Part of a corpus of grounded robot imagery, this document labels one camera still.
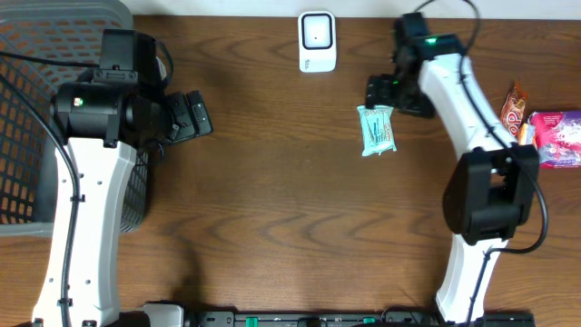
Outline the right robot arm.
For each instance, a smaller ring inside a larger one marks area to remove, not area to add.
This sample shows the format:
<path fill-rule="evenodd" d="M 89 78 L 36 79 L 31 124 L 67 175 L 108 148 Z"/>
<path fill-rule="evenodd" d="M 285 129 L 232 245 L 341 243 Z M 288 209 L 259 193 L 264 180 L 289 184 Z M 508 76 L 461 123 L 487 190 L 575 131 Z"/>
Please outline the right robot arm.
<path fill-rule="evenodd" d="M 431 326 L 533 326 L 530 312 L 487 313 L 484 299 L 501 254 L 532 253 L 547 237 L 547 205 L 538 185 L 539 154 L 520 145 L 497 118 L 468 58 L 470 44 L 435 35 L 420 11 L 393 25 L 393 74 L 368 80 L 359 107 L 362 131 L 382 151 L 392 140 L 387 112 L 441 119 L 457 165 L 442 196 L 452 234 Z"/>

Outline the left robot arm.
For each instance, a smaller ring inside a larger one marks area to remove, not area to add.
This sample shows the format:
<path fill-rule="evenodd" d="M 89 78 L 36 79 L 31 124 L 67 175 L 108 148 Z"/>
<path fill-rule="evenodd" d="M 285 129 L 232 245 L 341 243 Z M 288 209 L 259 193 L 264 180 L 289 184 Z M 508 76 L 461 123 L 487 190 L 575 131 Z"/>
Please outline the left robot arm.
<path fill-rule="evenodd" d="M 99 65 L 54 95 L 58 186 L 33 325 L 193 325 L 187 308 L 176 302 L 123 311 L 116 278 L 123 203 L 139 152 L 213 130 L 199 92 L 166 93 L 172 72 L 162 42 L 134 30 L 107 29 Z"/>

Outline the red purple pad package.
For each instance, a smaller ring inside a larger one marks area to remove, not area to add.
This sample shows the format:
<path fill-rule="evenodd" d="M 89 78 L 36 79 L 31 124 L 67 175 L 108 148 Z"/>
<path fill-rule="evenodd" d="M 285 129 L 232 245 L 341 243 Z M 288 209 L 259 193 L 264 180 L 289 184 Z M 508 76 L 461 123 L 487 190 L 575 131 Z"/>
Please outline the red purple pad package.
<path fill-rule="evenodd" d="M 580 166 L 580 112 L 534 112 L 528 122 L 535 127 L 534 145 L 543 168 Z"/>

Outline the orange tissue pack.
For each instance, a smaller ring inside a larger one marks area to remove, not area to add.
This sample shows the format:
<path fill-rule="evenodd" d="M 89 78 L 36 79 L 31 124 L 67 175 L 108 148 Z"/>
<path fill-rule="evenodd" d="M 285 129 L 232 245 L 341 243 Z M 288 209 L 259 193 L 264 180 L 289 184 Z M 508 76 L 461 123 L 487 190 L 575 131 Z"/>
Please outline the orange tissue pack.
<path fill-rule="evenodd" d="M 523 123 L 517 133 L 519 145 L 536 146 L 536 127 L 533 124 Z"/>

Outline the orange brown snack bag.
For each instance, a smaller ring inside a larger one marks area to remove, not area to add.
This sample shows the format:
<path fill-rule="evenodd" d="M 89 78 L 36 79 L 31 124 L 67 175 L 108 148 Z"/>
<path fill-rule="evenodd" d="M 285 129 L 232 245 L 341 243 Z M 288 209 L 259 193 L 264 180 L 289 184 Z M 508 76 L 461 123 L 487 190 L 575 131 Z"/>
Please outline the orange brown snack bag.
<path fill-rule="evenodd" d="M 514 82 L 500 111 L 500 122 L 513 136 L 517 135 L 523 123 L 527 102 L 527 93 L 522 90 L 519 83 Z"/>

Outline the teal snack wrapper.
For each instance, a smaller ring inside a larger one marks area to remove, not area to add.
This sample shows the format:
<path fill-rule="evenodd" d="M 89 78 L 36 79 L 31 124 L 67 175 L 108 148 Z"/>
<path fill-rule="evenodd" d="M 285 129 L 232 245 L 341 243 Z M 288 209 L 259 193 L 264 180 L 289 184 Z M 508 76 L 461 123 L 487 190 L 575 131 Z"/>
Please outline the teal snack wrapper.
<path fill-rule="evenodd" d="M 357 107 L 363 139 L 362 156 L 381 155 L 386 151 L 397 151 L 391 116 L 394 108 L 375 105 L 368 109 L 365 105 Z"/>

